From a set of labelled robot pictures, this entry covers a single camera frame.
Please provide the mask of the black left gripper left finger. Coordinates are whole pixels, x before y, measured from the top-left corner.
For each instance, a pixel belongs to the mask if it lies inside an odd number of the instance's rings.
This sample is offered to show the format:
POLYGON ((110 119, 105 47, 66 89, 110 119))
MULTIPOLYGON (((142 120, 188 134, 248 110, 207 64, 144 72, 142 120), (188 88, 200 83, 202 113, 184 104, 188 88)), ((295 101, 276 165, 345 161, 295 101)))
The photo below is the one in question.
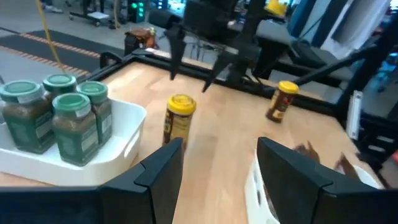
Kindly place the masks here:
POLYGON ((0 224, 172 224, 183 174, 175 138, 89 187, 0 187, 0 224))

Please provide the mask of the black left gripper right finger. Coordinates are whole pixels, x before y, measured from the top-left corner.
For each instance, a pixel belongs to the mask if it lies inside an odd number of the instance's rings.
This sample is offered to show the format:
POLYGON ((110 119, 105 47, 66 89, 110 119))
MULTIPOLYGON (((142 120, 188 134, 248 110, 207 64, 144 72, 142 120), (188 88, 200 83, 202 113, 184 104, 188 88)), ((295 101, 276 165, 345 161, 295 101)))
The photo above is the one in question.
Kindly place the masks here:
POLYGON ((257 158, 280 224, 398 224, 398 189, 371 187, 265 137, 257 158))

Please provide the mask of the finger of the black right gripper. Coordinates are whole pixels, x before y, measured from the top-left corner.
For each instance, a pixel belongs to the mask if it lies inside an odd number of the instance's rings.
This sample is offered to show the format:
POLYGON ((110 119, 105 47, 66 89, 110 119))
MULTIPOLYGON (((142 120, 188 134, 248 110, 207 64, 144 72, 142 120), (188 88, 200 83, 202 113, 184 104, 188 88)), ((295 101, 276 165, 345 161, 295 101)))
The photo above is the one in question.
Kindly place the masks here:
POLYGON ((170 79, 174 80, 185 52, 185 31, 180 25, 173 25, 165 31, 165 36, 170 44, 170 79))
POLYGON ((206 92, 210 85, 214 82, 216 77, 231 63, 236 60, 236 55, 227 51, 222 51, 216 59, 216 62, 205 80, 205 85, 202 92, 206 92))

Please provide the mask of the yellow lid spice jar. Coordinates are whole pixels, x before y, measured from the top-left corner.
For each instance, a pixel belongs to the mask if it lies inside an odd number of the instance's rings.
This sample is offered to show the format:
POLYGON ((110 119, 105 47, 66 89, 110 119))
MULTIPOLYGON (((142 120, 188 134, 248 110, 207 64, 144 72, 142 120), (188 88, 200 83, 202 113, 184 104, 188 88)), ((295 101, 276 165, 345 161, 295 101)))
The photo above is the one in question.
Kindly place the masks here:
POLYGON ((182 138, 183 148, 187 148, 190 125, 196 106, 196 101, 188 95, 177 94, 168 99, 164 121, 163 146, 175 138, 182 138))
POLYGON ((298 93, 299 86, 294 82, 283 80, 278 84, 272 98, 270 107, 267 110, 266 118, 281 123, 287 108, 291 104, 294 96, 298 93))

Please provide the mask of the green lid spice jar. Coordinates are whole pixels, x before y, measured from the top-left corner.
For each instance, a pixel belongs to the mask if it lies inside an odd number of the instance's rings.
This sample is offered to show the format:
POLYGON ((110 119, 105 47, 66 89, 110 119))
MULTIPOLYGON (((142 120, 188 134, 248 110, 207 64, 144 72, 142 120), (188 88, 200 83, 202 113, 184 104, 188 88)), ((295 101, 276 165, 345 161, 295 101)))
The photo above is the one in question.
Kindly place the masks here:
POLYGON ((4 101, 2 115, 16 147, 21 151, 43 154, 55 141, 52 106, 42 86, 17 80, 0 86, 4 101))
POLYGON ((52 104, 58 95, 76 92, 76 77, 70 74, 49 75, 42 81, 45 98, 52 104))
POLYGON ((66 93, 54 98, 52 105, 52 126, 62 160, 85 166, 99 150, 90 99, 81 93, 66 93))
POLYGON ((97 81, 86 81, 77 85, 77 92, 86 95, 91 101, 92 112, 96 116, 99 145, 104 145, 112 135, 112 107, 108 98, 108 87, 97 81))

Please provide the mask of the brown orange bundle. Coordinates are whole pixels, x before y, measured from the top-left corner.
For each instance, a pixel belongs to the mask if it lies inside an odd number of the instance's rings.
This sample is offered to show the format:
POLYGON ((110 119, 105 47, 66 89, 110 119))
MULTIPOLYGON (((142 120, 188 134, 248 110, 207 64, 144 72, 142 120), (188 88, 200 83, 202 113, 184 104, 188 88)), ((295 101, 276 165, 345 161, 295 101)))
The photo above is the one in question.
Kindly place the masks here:
POLYGON ((156 31, 153 27, 137 28, 124 33, 124 55, 131 54, 136 49, 159 49, 156 41, 156 31))

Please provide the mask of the green lit computer tower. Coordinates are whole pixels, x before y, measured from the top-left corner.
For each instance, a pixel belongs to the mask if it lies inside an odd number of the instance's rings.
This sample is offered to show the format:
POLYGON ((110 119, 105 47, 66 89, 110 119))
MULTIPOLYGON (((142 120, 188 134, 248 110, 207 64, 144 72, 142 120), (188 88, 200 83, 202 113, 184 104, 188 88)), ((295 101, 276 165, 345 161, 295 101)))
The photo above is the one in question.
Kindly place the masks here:
POLYGON ((127 0, 127 18, 129 22, 141 23, 145 21, 146 0, 127 0))

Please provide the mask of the yellow bulky object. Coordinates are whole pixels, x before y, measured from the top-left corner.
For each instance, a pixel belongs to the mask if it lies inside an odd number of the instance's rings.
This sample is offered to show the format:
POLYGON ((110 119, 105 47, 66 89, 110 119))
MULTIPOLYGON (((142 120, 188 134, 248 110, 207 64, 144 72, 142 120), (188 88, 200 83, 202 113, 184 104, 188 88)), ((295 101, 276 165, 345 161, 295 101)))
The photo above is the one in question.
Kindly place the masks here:
POLYGON ((285 16, 288 5, 286 2, 280 3, 279 0, 269 0, 266 5, 266 9, 273 12, 278 16, 285 16))

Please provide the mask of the white low cart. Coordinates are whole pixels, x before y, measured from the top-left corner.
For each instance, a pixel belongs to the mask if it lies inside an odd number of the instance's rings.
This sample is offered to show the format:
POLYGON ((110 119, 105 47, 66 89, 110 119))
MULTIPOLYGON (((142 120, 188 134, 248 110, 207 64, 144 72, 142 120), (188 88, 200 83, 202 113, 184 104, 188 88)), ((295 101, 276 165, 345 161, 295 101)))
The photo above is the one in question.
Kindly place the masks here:
POLYGON ((90 12, 87 14, 79 14, 76 12, 69 12, 68 18, 73 21, 74 18, 79 17, 82 19, 86 19, 91 21, 95 27, 99 27, 103 22, 106 22, 110 19, 110 16, 108 14, 104 14, 102 12, 90 12))

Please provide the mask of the black hazard striped floor mat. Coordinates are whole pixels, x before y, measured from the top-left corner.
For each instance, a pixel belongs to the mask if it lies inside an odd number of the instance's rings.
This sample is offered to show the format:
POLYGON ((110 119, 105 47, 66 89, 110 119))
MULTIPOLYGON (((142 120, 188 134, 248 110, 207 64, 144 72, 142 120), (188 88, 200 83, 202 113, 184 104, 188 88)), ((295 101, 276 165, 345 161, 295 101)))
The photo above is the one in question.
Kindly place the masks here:
MULTIPOLYGON (((124 55, 123 49, 109 45, 54 30, 49 30, 49 34, 64 69, 78 75, 87 75, 98 69, 103 52, 112 52, 120 57, 124 55)), ((43 30, 0 37, 0 50, 59 67, 43 30)))

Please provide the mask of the grey desk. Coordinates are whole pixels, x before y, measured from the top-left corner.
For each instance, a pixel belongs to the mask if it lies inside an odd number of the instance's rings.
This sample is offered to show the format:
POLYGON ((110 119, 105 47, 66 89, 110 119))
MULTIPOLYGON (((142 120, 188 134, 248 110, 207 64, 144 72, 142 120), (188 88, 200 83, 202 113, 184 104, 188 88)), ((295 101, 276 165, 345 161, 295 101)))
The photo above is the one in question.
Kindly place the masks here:
POLYGON ((338 61, 330 52, 291 36, 287 26, 276 22, 261 21, 256 35, 262 51, 254 74, 263 79, 273 71, 302 77, 338 61))

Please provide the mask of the white plastic handled bin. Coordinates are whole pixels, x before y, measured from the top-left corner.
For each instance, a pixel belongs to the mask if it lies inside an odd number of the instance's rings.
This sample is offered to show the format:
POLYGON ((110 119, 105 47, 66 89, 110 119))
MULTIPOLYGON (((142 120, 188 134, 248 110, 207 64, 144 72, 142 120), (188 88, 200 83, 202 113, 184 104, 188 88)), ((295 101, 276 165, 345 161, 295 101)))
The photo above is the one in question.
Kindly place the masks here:
POLYGON ((58 146, 38 155, 17 150, 6 124, 0 124, 0 186, 103 184, 128 170, 139 152, 145 108, 112 100, 111 138, 85 166, 61 160, 58 146))
MULTIPOLYGON (((384 188, 368 165, 359 161, 353 154, 348 153, 345 156, 361 182, 377 189, 384 188)), ((244 195, 248 224, 280 224, 277 216, 271 212, 271 203, 266 197, 256 150, 244 186, 244 195)))

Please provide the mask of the silver aluminium bracket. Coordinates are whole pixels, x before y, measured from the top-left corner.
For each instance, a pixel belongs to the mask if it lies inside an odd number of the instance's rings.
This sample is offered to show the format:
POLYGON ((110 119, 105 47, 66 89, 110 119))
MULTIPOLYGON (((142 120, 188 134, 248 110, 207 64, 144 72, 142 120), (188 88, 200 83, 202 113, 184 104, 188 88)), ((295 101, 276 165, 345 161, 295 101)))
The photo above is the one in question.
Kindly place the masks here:
POLYGON ((350 139, 357 140, 360 130, 363 93, 355 90, 349 99, 346 120, 346 133, 350 139))

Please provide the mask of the black aluminium table frame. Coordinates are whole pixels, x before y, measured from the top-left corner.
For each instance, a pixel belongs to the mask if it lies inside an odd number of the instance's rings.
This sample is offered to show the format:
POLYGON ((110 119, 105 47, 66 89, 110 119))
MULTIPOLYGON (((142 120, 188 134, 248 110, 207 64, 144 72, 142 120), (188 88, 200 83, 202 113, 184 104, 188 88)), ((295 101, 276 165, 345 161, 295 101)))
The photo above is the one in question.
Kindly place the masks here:
MULTIPOLYGON (((383 58, 387 57, 388 53, 394 48, 395 46, 388 46, 386 42, 378 42, 328 66, 312 70, 310 73, 307 73, 295 80, 294 83, 301 86, 312 81, 319 81, 335 70, 347 67, 358 60, 364 60, 362 66, 354 74, 352 79, 349 81, 348 86, 338 98, 337 103, 333 104, 317 100, 309 96, 300 95, 295 97, 293 105, 328 116, 336 116, 338 118, 343 117, 343 110, 348 108, 350 95, 355 90, 365 87, 366 82, 370 81, 372 73, 381 65, 383 58)), ((172 59, 159 55, 158 50, 136 49, 125 57, 119 57, 112 52, 103 52, 99 57, 99 62, 100 68, 98 70, 89 74, 87 77, 79 78, 78 82, 100 82, 133 62, 143 63, 163 70, 170 70, 172 59)), ((272 94, 276 91, 275 87, 249 80, 242 80, 237 83, 233 83, 228 79, 220 80, 218 78, 214 78, 213 83, 268 99, 270 99, 272 94)))

